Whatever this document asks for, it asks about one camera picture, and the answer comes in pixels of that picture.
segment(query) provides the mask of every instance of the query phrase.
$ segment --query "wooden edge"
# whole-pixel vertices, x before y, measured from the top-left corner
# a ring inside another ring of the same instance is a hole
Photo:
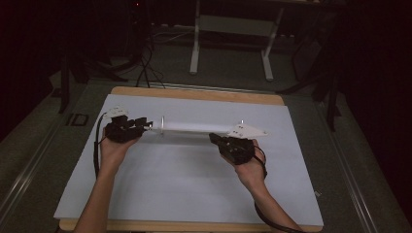
[[[59,226],[62,230],[75,228],[76,219],[62,219]],[[306,232],[319,232],[322,226],[301,225]],[[219,223],[219,222],[171,222],[171,221],[133,221],[109,220],[107,230],[118,231],[155,231],[155,232],[269,232],[266,224]]]
[[[194,99],[210,101],[226,101],[235,103],[285,105],[279,95],[240,93],[215,90],[191,90],[191,89],[162,89],[141,88],[129,86],[117,86],[112,89],[111,94],[150,96],[162,98]]]

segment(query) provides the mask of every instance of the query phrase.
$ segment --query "white board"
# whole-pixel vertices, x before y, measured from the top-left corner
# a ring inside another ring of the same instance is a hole
[[[241,120],[268,132],[264,150],[269,191],[302,225],[323,220],[286,106],[108,95],[100,115],[122,105],[129,118],[159,127],[226,131]],[[110,122],[102,121],[101,127]],[[94,125],[54,217],[79,218],[92,190]],[[145,132],[116,176],[109,219],[262,223],[252,196],[207,134]]]

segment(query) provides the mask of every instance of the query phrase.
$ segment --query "dark background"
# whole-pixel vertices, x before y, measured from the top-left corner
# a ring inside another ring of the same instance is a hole
[[[97,8],[108,4],[104,0],[95,2],[99,3]],[[176,23],[191,25],[193,2],[153,1],[154,22],[170,26]],[[127,47],[122,39],[119,46],[109,45],[115,40],[107,35],[116,30],[101,29],[101,22],[94,15],[96,6],[91,1],[1,4],[0,141],[52,92],[48,78],[60,69],[59,46],[62,41],[74,41],[91,57],[103,60],[114,50]],[[228,9],[221,3],[216,4],[218,8],[212,6],[209,10],[227,13]],[[337,20],[335,30],[324,46],[322,54],[326,55],[318,57],[317,62],[324,67],[335,66],[336,63],[330,62],[330,55],[342,54],[343,58],[338,62],[339,89],[346,95],[397,201],[412,222],[412,185],[409,184],[412,178],[409,116],[412,113],[409,97],[412,87],[411,3],[399,0],[348,1],[348,6],[349,11]],[[233,14],[272,17],[270,13],[258,10],[242,13],[233,9]],[[288,26],[284,24],[281,32],[299,34],[304,13],[292,9],[288,14],[285,19]],[[130,18],[121,18],[119,22],[123,21],[130,21]],[[119,31],[127,32],[130,29],[127,28],[120,27]]]

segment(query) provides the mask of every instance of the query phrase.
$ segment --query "white table leg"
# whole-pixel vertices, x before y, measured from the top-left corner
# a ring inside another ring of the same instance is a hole
[[[272,45],[273,45],[273,42],[275,41],[276,33],[278,31],[279,23],[281,22],[281,18],[282,18],[284,10],[285,10],[284,8],[281,8],[279,10],[279,13],[276,17],[276,21],[273,23],[273,27],[270,32],[269,43],[266,47],[266,50],[263,50],[261,52],[261,60],[263,62],[264,75],[266,79],[270,82],[273,81],[273,74],[272,74],[272,69],[270,67],[269,53],[272,50]]]
[[[200,17],[200,0],[196,1],[196,18],[194,20],[194,45],[191,53],[190,74],[197,74],[197,64],[199,62],[199,17]]]

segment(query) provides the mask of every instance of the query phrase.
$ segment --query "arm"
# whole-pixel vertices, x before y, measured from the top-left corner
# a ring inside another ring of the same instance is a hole
[[[104,139],[100,145],[101,165],[96,183],[75,227],[75,233],[106,232],[110,198],[115,176],[129,147],[137,140],[118,144]]]
[[[255,149],[255,154],[260,160],[264,161],[264,156],[259,149]],[[240,182],[251,192],[258,208],[267,219],[276,224],[301,231],[301,228],[288,216],[276,199],[269,193],[264,183],[263,168],[256,159],[252,158],[252,160],[247,163],[233,165],[233,167]],[[272,232],[283,232],[275,228],[271,229]]]

